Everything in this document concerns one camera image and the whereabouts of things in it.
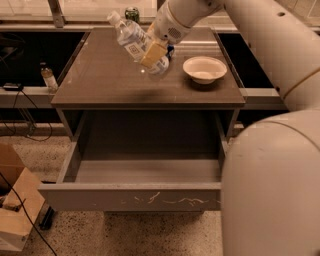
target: brown table surface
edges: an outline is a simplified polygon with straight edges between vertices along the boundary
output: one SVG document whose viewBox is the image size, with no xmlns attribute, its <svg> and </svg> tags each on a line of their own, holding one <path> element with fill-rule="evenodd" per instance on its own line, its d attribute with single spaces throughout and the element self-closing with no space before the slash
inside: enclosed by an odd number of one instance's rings
<svg viewBox="0 0 320 256">
<path fill-rule="evenodd" d="M 61 109 L 234 109 L 245 103 L 228 68 L 210 86 L 193 82 L 183 63 L 194 56 L 226 60 L 209 28 L 194 28 L 164 75 L 143 72 L 118 45 L 113 27 L 94 29 L 51 104 Z"/>
</svg>

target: open drawer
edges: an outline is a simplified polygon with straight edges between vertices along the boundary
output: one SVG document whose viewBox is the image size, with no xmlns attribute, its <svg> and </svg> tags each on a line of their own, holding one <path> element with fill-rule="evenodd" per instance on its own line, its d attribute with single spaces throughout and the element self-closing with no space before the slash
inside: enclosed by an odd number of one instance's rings
<svg viewBox="0 0 320 256">
<path fill-rule="evenodd" d="M 221 171 L 213 111 L 85 111 L 56 184 L 55 210 L 218 210 Z"/>
</svg>

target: small bottle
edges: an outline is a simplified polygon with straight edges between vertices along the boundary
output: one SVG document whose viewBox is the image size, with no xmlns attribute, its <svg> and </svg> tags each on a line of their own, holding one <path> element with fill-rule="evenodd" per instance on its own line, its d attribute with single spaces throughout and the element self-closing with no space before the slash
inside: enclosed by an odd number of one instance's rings
<svg viewBox="0 0 320 256">
<path fill-rule="evenodd" d="M 115 27 L 118 43 L 127 50 L 136 62 L 140 62 L 152 44 L 152 38 L 136 22 L 121 19 L 116 11 L 112 11 L 107 20 Z M 169 60 L 164 56 L 151 67 L 146 67 L 146 70 L 151 74 L 162 74 L 168 66 Z"/>
<path fill-rule="evenodd" d="M 41 62 L 41 75 L 46 86 L 49 89 L 49 93 L 55 93 L 58 90 L 58 84 L 56 78 L 53 75 L 52 69 L 47 66 L 47 63 Z"/>
</svg>

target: bottle cap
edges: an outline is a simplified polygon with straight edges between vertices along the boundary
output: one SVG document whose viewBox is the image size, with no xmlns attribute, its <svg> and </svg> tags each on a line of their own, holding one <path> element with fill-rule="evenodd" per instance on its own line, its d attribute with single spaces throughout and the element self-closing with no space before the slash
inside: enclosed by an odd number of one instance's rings
<svg viewBox="0 0 320 256">
<path fill-rule="evenodd" d="M 120 20 L 121 20 L 121 16 L 116 11 L 110 12 L 107 17 L 107 21 L 109 21 L 112 26 L 117 24 Z"/>
</svg>

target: cardboard box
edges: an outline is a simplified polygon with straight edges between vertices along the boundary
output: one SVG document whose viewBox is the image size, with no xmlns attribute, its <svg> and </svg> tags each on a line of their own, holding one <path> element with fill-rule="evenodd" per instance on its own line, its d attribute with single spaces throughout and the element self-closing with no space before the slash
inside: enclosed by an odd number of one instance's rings
<svg viewBox="0 0 320 256">
<path fill-rule="evenodd" d="M 44 203 L 44 198 L 37 190 L 41 182 L 24 166 L 12 146 L 1 143 L 0 172 L 24 201 L 24 207 L 34 223 Z M 9 194 L 5 197 L 3 207 L 0 208 L 0 250 L 22 251 L 32 230 L 32 224 L 22 207 L 17 212 L 9 210 L 21 203 L 0 176 L 0 192 L 4 193 L 6 189 Z"/>
</svg>

